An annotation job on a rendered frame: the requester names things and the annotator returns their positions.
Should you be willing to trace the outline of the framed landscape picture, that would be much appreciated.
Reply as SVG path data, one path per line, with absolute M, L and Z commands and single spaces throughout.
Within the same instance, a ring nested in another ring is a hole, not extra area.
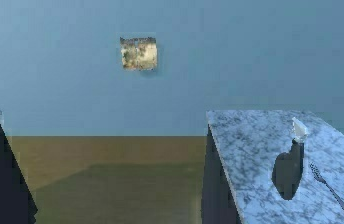
M 154 37 L 120 38 L 122 66 L 125 70 L 154 70 L 158 64 Z

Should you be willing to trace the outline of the grey metal fork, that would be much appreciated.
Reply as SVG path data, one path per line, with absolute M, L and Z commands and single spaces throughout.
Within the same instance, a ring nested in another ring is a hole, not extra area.
M 335 190 L 327 183 L 327 181 L 324 179 L 324 177 L 321 175 L 320 170 L 314 163 L 310 163 L 309 167 L 311 169 L 311 172 L 313 174 L 313 177 L 316 181 L 324 184 L 329 191 L 332 193 L 333 197 L 337 201 L 337 203 L 340 205 L 342 210 L 344 211 L 344 201 L 340 198 L 340 196 L 335 192 Z

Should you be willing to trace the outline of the dark spray bottle white nozzle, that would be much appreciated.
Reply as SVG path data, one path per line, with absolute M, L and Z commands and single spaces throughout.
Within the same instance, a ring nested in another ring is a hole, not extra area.
M 292 200 L 300 185 L 304 170 L 304 142 L 309 134 L 302 121 L 296 117 L 292 121 L 294 137 L 290 150 L 276 157 L 271 175 L 273 185 L 284 200 Z

